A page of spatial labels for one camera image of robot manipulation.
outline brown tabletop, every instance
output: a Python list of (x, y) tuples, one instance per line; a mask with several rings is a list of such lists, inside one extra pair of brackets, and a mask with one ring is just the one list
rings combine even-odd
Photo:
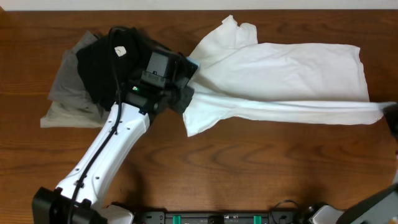
[[(99, 129), (40, 128), (62, 53), (86, 30), (143, 28), (188, 55), (232, 14), (259, 42), (361, 47), (371, 101), (398, 101), (398, 11), (0, 12), (0, 223), (32, 223), (30, 203), (62, 180)], [(179, 210), (267, 210), (283, 199), (348, 208), (389, 186), (395, 150), (383, 118), (314, 125), (232, 118), (187, 138), (166, 111), (133, 147), (106, 203)]]

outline white wall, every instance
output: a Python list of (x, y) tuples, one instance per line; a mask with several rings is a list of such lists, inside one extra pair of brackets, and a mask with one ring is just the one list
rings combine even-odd
[(398, 9), (398, 0), (0, 0), (4, 10)]

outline wooden table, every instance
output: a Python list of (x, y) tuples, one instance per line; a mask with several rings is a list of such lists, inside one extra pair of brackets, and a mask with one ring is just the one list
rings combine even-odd
[[(32, 223), (38, 188), (53, 189), (99, 132), (40, 129), (64, 50), (86, 30), (124, 25), (188, 55), (229, 14), (255, 24), (259, 42), (361, 47), (371, 100), (398, 101), (398, 11), (0, 12), (0, 223)], [(396, 149), (385, 119), (328, 126), (233, 118), (187, 138), (182, 118), (167, 111), (129, 153), (106, 203), (267, 210), (293, 199), (348, 208), (391, 184)]]

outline gray cloth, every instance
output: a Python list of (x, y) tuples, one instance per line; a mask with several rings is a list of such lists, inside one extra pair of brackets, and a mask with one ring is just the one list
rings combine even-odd
[(47, 115), (40, 120), (42, 128), (97, 128), (108, 117), (109, 112), (92, 102), (77, 70), (76, 53), (95, 41), (97, 38), (87, 31), (72, 49), (63, 53), (61, 66), (48, 96), (53, 103)]

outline wood grain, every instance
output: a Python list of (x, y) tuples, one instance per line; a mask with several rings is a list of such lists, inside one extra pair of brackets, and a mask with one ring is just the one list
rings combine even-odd
[[(188, 55), (233, 14), (259, 42), (361, 47), (372, 101), (398, 101), (398, 11), (91, 11), (0, 14), (0, 223), (32, 223), (30, 203), (53, 189), (99, 129), (40, 129), (60, 65), (86, 30), (136, 26)], [(348, 208), (391, 184), (397, 149), (384, 119), (327, 126), (232, 118), (187, 138), (160, 115), (133, 147), (106, 199), (137, 209), (266, 210), (283, 199)]]

